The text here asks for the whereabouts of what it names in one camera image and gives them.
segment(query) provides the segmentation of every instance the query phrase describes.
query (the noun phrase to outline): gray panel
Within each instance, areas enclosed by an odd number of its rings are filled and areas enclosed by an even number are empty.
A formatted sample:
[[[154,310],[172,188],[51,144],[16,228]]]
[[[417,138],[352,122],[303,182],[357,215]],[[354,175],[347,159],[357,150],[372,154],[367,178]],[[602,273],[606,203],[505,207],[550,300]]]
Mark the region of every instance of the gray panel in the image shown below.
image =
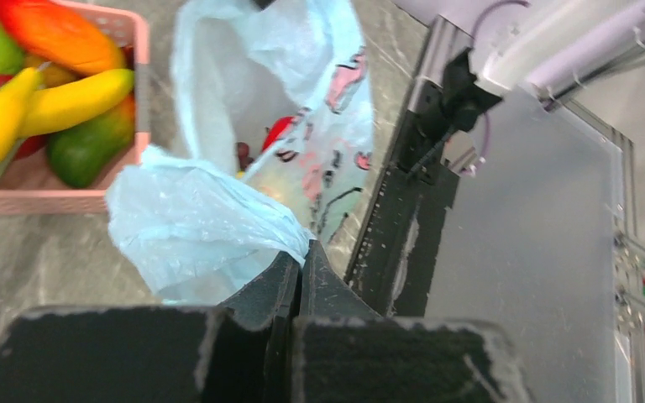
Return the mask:
[[[621,152],[522,90],[491,115],[488,163],[459,184],[427,316],[500,323],[537,401],[615,402],[631,382],[615,345]]]

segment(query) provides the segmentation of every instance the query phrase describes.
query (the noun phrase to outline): light blue plastic bag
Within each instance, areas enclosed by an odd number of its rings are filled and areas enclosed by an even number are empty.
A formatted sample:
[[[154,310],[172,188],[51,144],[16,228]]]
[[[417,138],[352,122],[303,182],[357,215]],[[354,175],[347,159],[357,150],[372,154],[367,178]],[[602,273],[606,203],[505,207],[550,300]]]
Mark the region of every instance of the light blue plastic bag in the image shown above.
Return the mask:
[[[279,251],[304,264],[312,233],[280,203],[204,160],[150,146],[107,190],[109,232],[165,300],[216,305]]]
[[[176,17],[176,155],[234,175],[289,207],[327,243],[358,201],[373,146],[364,39],[349,0],[191,0]],[[266,128],[293,124],[262,155]]]

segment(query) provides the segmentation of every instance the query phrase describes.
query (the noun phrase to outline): plastic basket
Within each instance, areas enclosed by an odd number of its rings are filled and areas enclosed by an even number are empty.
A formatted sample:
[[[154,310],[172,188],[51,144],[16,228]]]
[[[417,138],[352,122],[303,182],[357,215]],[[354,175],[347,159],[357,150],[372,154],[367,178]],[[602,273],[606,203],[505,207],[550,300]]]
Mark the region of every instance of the plastic basket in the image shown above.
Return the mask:
[[[105,190],[124,165],[138,164],[149,144],[149,28],[136,13],[74,2],[58,2],[97,24],[118,44],[134,47],[137,133],[132,147],[108,166],[90,189],[72,190],[49,170],[41,150],[15,161],[0,180],[0,215],[105,212]]]

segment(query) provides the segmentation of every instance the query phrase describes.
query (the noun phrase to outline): tabletop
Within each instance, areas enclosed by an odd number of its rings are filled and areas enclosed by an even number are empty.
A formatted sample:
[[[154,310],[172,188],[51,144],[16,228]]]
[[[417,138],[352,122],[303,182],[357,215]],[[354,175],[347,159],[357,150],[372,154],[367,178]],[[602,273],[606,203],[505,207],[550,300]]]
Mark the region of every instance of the tabletop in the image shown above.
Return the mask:
[[[169,62],[172,24],[184,0],[95,0],[132,10],[151,30],[150,116],[153,141],[176,134]],[[373,169],[363,196],[328,254],[340,274],[349,259],[426,29],[389,0],[353,0],[364,30],[375,104]],[[156,303],[137,270],[113,247],[101,215],[0,217],[0,331],[20,311],[54,304]]]

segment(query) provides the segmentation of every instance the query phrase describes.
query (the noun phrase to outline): floor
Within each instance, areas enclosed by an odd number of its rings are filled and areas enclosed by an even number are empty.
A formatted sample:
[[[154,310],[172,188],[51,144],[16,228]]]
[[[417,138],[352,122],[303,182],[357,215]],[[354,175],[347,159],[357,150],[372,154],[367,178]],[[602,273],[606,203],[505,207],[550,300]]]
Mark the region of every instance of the floor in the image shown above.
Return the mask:
[[[166,146],[176,132],[169,80],[171,27],[183,0],[96,0],[144,16],[151,29],[150,116],[154,141]],[[375,103],[379,166],[422,45],[425,28],[389,0],[353,0],[367,40]],[[364,214],[363,200],[330,246],[340,271]],[[156,303],[136,269],[111,245],[106,215],[0,217],[0,330],[20,311],[44,304]]]

